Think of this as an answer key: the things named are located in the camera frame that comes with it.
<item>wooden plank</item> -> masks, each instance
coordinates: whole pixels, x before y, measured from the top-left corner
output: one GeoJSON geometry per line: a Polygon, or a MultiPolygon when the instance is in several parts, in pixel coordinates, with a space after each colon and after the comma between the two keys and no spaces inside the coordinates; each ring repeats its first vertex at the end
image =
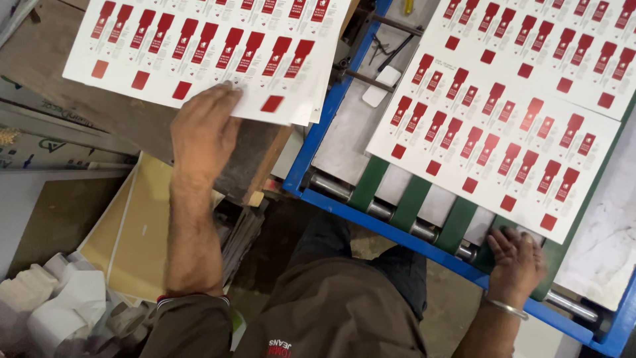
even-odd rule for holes
{"type": "MultiPolygon", "coordinates": [[[[95,125],[131,142],[163,162],[170,163],[170,122],[177,110],[89,87],[62,78],[67,56],[80,28],[86,3],[82,0],[40,0],[39,24],[26,20],[0,50],[3,75],[71,108],[95,125]]],[[[289,136],[288,127],[246,120],[237,149],[221,173],[215,189],[247,204],[264,183],[289,136]]]]}

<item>floor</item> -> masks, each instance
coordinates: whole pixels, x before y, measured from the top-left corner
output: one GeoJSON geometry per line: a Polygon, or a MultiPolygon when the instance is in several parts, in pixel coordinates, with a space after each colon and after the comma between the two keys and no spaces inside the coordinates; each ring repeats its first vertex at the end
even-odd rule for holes
{"type": "MultiPolygon", "coordinates": [[[[272,202],[265,212],[261,235],[245,255],[232,282],[232,305],[253,321],[267,302],[276,278],[284,271],[296,242],[320,209],[295,199],[272,202]]],[[[353,223],[351,249],[355,257],[372,259],[395,245],[353,223]]],[[[473,320],[481,288],[448,269],[427,264],[428,308],[420,330],[431,358],[450,357],[473,320]]]]}

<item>stack of paper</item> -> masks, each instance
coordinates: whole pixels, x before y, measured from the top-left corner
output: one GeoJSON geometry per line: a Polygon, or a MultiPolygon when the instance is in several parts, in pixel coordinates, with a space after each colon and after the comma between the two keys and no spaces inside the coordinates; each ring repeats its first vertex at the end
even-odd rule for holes
{"type": "Polygon", "coordinates": [[[367,151],[562,243],[636,90],[634,9],[442,0],[367,151]]]}
{"type": "Polygon", "coordinates": [[[180,108],[226,80],[234,116],[318,122],[349,0],[93,0],[63,77],[180,108]]]}

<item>red square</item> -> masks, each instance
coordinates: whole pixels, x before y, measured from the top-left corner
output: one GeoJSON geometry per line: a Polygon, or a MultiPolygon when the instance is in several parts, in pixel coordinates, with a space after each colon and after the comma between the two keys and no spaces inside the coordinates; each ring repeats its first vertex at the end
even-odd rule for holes
{"type": "Polygon", "coordinates": [[[450,48],[455,51],[457,48],[457,44],[459,44],[459,39],[453,36],[448,37],[448,41],[446,41],[446,48],[450,48]]]}
{"type": "Polygon", "coordinates": [[[405,150],[406,147],[396,144],[395,148],[393,148],[393,152],[391,152],[391,155],[395,158],[402,159],[402,155],[404,155],[405,150]]]}
{"type": "Polygon", "coordinates": [[[150,74],[148,72],[137,71],[135,75],[135,79],[132,81],[132,88],[142,90],[146,85],[146,81],[148,81],[148,76],[150,74]]]}
{"type": "Polygon", "coordinates": [[[545,214],[543,216],[543,220],[541,220],[541,227],[545,230],[552,231],[555,224],[557,223],[557,218],[550,214],[545,214]]]}
{"type": "Polygon", "coordinates": [[[506,195],[504,196],[504,199],[501,201],[501,205],[499,205],[499,207],[506,211],[513,211],[515,204],[516,204],[516,199],[509,195],[506,195]]]}
{"type": "Polygon", "coordinates": [[[190,82],[179,81],[179,84],[177,85],[177,89],[175,89],[174,93],[172,94],[172,98],[184,99],[186,97],[186,94],[188,94],[188,91],[190,90],[191,86],[192,86],[192,83],[190,82]]]}
{"type": "Polygon", "coordinates": [[[598,105],[607,109],[612,106],[612,102],[614,102],[614,96],[605,92],[603,92],[598,99],[598,105]]]}
{"type": "Polygon", "coordinates": [[[517,72],[517,75],[523,78],[528,78],[530,77],[530,74],[532,73],[532,69],[534,69],[534,67],[530,66],[529,64],[521,64],[521,67],[519,68],[519,72],[517,72]]]}
{"type": "Polygon", "coordinates": [[[267,101],[265,101],[265,104],[263,105],[263,107],[261,107],[261,112],[270,112],[270,113],[274,113],[276,112],[276,109],[278,108],[278,106],[280,105],[280,103],[282,102],[282,100],[285,97],[283,96],[270,96],[267,101]]]}
{"type": "Polygon", "coordinates": [[[565,77],[561,77],[561,80],[558,82],[558,86],[556,86],[556,90],[559,90],[563,93],[570,92],[570,87],[572,87],[572,81],[568,80],[565,77]]]}
{"type": "Polygon", "coordinates": [[[484,50],[483,54],[481,55],[481,61],[485,62],[487,64],[491,64],[492,63],[492,59],[495,58],[495,53],[493,51],[490,50],[484,50]]]}
{"type": "Polygon", "coordinates": [[[475,191],[475,187],[477,187],[477,180],[472,178],[466,178],[466,181],[464,182],[464,186],[462,187],[462,189],[472,194],[475,191]]]}
{"type": "Polygon", "coordinates": [[[429,173],[432,176],[436,176],[440,167],[441,167],[440,163],[436,161],[431,161],[429,163],[429,166],[426,168],[426,173],[429,173]]]}
{"type": "Polygon", "coordinates": [[[95,67],[93,68],[93,73],[91,73],[90,75],[95,78],[103,78],[107,67],[108,62],[97,60],[97,63],[95,63],[95,67]]]}

